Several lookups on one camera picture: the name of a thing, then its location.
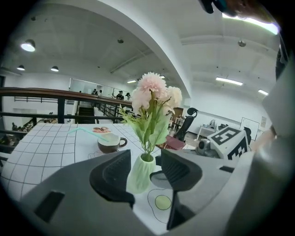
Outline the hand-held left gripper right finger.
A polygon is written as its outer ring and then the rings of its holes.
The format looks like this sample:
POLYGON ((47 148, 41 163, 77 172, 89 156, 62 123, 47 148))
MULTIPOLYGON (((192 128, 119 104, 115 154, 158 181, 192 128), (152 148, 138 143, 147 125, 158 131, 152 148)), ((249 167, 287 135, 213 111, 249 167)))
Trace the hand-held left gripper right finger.
POLYGON ((155 159, 161 170, 150 174, 150 180, 158 187, 173 191, 167 230, 205 209, 220 193, 237 165, 237 161, 197 155, 192 149, 163 149, 155 159))

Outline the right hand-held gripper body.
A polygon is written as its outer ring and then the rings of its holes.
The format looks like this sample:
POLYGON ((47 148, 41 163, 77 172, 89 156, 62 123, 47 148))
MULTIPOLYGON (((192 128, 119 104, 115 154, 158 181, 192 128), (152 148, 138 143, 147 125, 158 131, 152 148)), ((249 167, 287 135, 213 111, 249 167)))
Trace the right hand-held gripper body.
POLYGON ((195 150, 201 156, 238 161, 251 148, 245 130, 227 126, 201 139, 195 150))

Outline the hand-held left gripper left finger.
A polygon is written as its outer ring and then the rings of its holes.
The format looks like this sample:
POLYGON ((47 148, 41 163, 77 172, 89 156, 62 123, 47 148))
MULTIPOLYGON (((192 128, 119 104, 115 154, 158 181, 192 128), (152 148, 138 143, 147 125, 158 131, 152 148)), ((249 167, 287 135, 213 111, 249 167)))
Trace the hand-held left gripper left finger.
POLYGON ((20 201, 29 222, 45 236, 159 236, 165 224, 129 193, 130 150, 60 168, 20 201))

